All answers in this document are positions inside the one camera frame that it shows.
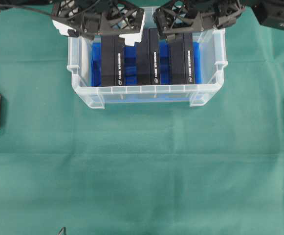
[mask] cable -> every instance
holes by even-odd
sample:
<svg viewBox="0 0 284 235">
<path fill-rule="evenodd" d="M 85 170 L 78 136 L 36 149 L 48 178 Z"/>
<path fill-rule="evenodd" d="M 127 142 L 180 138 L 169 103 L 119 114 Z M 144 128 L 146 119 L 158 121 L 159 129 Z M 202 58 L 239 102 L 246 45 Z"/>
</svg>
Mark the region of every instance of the cable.
<svg viewBox="0 0 284 235">
<path fill-rule="evenodd" d="M 68 17 L 66 18 L 67 20 L 70 20 L 72 18 L 74 18 L 75 16 L 79 15 L 79 14 L 82 14 L 83 12 L 85 11 L 88 11 L 90 9 L 92 9 L 93 7 L 95 7 L 101 0 L 96 0 L 95 3 L 93 3 L 91 6 L 85 8 L 84 10 L 76 13 L 75 15 L 71 16 L 71 17 Z M 23 5 L 13 5 L 13 4 L 0 4 L 0 7 L 10 7 L 10 8 L 20 8 L 20 9 L 24 9 L 24 10 L 27 10 L 27 11 L 33 11 L 33 12 L 37 12 L 37 13 L 40 13 L 40 14 L 43 14 L 43 15 L 46 15 L 46 16 L 50 16 L 52 17 L 53 19 L 59 19 L 59 20 L 62 20 L 64 18 L 62 17 L 57 17 L 57 16 L 54 16 L 46 11 L 43 11 L 43 10 L 39 10 L 39 9 L 36 9 L 36 8 L 33 8 L 33 7 L 29 7 L 29 6 L 23 6 Z"/>
<path fill-rule="evenodd" d="M 46 11 L 42 11 L 33 7 L 29 7 L 29 6 L 21 6 L 21 5 L 12 5 L 12 4 L 0 4 L 0 7 L 10 7 L 10 8 L 21 8 L 27 11 L 34 11 L 43 15 L 47 15 L 47 16 L 51 16 L 53 17 L 52 14 L 46 12 Z"/>
</svg>

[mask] green tablecloth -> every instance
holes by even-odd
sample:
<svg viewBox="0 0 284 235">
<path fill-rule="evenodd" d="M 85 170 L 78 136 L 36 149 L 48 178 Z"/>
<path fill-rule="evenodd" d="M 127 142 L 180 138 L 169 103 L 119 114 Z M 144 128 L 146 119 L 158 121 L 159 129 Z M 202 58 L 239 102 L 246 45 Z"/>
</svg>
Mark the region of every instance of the green tablecloth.
<svg viewBox="0 0 284 235">
<path fill-rule="evenodd" d="M 248 9 L 226 48 L 204 107 L 91 110 L 49 18 L 2 12 L 0 235 L 284 235 L 284 32 Z"/>
</svg>

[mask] black box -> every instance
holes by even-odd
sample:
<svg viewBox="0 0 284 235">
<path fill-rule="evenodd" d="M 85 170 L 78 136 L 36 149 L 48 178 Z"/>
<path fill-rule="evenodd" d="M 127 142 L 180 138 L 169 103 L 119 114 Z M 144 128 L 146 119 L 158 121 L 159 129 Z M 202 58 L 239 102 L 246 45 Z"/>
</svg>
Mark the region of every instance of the black box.
<svg viewBox="0 0 284 235">
<path fill-rule="evenodd" d="M 157 28 L 149 29 L 151 84 L 160 85 L 160 52 Z"/>
<path fill-rule="evenodd" d="M 114 36 L 101 37 L 101 86 L 115 86 Z"/>
<path fill-rule="evenodd" d="M 114 36 L 114 64 L 115 64 L 115 84 L 116 86 L 125 86 L 125 52 L 124 39 Z"/>
<path fill-rule="evenodd" d="M 137 85 L 151 84 L 149 30 L 143 30 L 143 37 L 140 43 L 136 43 L 136 77 Z"/>
<path fill-rule="evenodd" d="M 191 33 L 183 34 L 184 41 L 184 61 L 185 61 L 185 84 L 195 84 L 194 73 L 194 49 L 193 36 Z"/>
</svg>

